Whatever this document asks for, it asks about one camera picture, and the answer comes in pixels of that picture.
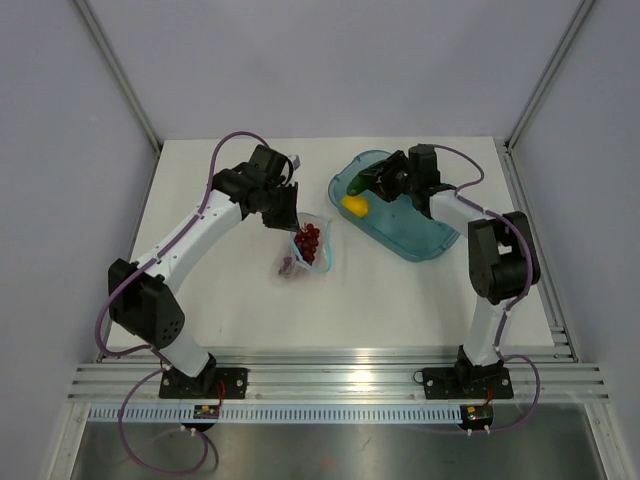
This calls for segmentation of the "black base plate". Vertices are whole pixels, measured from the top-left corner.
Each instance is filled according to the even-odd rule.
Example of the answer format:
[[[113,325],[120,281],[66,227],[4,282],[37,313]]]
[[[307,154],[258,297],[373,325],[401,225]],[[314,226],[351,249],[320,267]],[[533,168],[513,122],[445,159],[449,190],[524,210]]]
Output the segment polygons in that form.
[[[453,367],[427,367],[420,370],[427,400],[511,400],[514,398],[509,370],[479,379],[461,380]]]
[[[159,397],[171,400],[220,399],[241,400],[246,397],[246,368],[213,367],[197,377],[172,369],[162,375]]]

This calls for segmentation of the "right small circuit board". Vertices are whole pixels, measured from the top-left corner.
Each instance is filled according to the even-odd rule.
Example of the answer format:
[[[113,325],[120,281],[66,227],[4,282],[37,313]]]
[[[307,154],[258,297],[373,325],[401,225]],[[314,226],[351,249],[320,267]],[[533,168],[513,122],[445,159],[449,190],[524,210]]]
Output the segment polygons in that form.
[[[483,430],[493,423],[494,410],[491,404],[462,406],[460,412],[463,429]]]

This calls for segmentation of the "clear zip top bag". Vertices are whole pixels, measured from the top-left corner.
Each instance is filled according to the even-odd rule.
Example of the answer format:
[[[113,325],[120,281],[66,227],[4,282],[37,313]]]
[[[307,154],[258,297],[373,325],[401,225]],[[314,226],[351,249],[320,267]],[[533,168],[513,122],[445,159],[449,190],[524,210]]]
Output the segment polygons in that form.
[[[311,274],[324,275],[333,266],[333,220],[299,212],[298,223],[299,229],[289,234],[275,263],[275,274],[279,279],[292,280]]]

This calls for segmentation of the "left small circuit board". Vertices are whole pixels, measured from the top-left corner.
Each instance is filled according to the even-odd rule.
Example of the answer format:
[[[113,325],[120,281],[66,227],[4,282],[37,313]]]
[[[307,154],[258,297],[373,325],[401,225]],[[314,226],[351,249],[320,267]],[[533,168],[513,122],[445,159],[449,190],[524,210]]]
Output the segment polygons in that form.
[[[217,420],[219,415],[220,409],[217,405],[196,405],[194,407],[194,419]]]

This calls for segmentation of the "yellow lemon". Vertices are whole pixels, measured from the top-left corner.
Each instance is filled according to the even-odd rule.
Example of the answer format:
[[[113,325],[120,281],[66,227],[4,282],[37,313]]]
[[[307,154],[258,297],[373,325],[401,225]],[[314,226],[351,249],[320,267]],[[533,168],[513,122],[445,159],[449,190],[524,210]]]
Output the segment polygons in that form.
[[[366,217],[370,210],[369,201],[361,195],[346,195],[341,199],[340,203],[348,212],[357,218]]]

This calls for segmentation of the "aluminium frame post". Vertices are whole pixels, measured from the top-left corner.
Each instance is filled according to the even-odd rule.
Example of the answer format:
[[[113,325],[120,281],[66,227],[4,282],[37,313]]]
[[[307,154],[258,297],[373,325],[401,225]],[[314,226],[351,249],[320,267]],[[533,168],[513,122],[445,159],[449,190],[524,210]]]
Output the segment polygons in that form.
[[[147,143],[154,152],[155,157],[159,159],[162,153],[163,140],[152,125],[91,2],[87,0],[71,0],[70,3],[87,29],[89,37],[98,49],[99,55],[105,62],[107,70],[137,125],[142,130]]]
[[[581,0],[578,2],[575,11],[571,15],[569,22],[564,28],[562,35],[547,60],[541,75],[536,81],[531,94],[519,113],[516,123],[504,141],[505,149],[509,154],[515,150],[515,147],[521,140],[527,127],[533,120],[537,110],[545,99],[547,92],[559,74],[561,67],[571,53],[581,31],[585,27],[598,4],[598,0]]]

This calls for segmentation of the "green cucumber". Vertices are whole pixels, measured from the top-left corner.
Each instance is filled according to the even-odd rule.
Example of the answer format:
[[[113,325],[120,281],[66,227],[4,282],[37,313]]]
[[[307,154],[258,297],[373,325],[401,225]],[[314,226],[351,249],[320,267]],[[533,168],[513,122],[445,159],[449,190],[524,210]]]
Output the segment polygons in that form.
[[[348,196],[358,196],[369,190],[371,185],[375,183],[375,179],[369,176],[356,175],[348,184],[346,194]]]

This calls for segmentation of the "teal plastic tray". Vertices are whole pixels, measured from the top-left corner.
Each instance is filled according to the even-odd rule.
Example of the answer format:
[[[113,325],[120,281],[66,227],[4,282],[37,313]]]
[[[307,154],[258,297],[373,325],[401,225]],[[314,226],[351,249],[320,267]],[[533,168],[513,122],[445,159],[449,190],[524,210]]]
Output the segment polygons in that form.
[[[357,155],[331,179],[328,197],[346,220],[401,258],[411,262],[435,259],[454,245],[459,233],[416,211],[409,197],[400,196],[394,202],[386,203],[366,191],[362,196],[367,200],[369,210],[364,217],[358,217],[341,203],[348,184],[361,170],[390,155],[384,150],[369,150]]]

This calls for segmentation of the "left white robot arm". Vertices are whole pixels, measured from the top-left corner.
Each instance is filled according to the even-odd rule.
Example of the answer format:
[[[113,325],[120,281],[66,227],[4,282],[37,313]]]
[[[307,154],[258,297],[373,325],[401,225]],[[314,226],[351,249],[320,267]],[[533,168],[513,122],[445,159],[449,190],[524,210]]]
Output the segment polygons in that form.
[[[214,360],[185,330],[176,295],[213,245],[248,216],[260,215],[270,229],[298,229],[293,176],[299,166],[298,157],[257,145],[248,160],[210,173],[202,201],[162,241],[109,269],[110,319],[177,369],[181,386],[195,398],[214,390]]]

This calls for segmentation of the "red grape bunch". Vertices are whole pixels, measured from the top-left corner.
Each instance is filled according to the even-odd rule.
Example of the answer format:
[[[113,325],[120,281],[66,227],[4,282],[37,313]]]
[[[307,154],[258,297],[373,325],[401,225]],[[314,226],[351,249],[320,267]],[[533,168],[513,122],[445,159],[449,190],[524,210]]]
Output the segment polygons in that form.
[[[320,230],[313,223],[306,223],[295,234],[294,243],[304,262],[312,265],[319,247]]]

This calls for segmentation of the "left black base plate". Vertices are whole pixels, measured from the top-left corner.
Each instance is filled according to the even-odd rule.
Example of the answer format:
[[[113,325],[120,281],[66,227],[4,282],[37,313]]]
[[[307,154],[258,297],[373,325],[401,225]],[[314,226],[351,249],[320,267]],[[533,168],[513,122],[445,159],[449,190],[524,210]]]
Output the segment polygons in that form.
[[[171,400],[220,399],[241,400],[246,397],[246,368],[213,367],[197,377],[172,369],[162,375],[159,397]]]

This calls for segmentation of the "right aluminium frame post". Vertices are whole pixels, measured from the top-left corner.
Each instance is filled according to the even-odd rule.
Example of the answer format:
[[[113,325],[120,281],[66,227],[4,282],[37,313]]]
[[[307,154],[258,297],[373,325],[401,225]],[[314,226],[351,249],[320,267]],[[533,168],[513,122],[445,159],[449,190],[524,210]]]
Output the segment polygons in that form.
[[[581,0],[578,2],[575,11],[571,15],[569,22],[564,28],[562,35],[547,60],[541,75],[536,81],[531,94],[519,113],[516,123],[504,141],[505,149],[509,154],[515,150],[515,147],[521,140],[527,127],[533,120],[537,110],[545,99],[547,92],[559,74],[561,67],[571,53],[581,31],[585,27],[598,4],[598,0]]]

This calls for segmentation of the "left aluminium frame post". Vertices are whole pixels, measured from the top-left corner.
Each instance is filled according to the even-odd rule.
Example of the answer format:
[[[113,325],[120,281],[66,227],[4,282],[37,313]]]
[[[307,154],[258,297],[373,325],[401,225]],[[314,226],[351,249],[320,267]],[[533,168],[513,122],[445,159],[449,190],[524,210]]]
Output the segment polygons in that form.
[[[89,37],[98,49],[99,55],[105,62],[107,70],[137,125],[142,130],[147,143],[154,152],[155,157],[159,159],[162,153],[163,140],[152,125],[91,2],[87,0],[71,0],[70,3],[87,29]]]

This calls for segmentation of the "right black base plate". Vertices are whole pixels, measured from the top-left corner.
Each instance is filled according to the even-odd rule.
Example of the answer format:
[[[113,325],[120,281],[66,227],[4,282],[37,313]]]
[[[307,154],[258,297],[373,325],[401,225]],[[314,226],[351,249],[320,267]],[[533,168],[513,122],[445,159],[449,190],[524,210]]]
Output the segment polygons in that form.
[[[479,379],[461,380],[453,367],[427,367],[420,370],[427,400],[511,400],[514,398],[509,370]]]

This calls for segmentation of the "small circuit board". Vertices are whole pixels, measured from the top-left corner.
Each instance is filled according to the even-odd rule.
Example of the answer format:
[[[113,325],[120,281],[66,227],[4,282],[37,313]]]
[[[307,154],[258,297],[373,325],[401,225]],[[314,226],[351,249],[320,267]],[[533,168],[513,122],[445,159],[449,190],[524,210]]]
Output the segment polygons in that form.
[[[217,405],[196,405],[194,407],[194,419],[217,420],[219,415],[220,409]]]
[[[493,423],[494,410],[491,404],[462,406],[460,412],[463,429],[483,430]]]

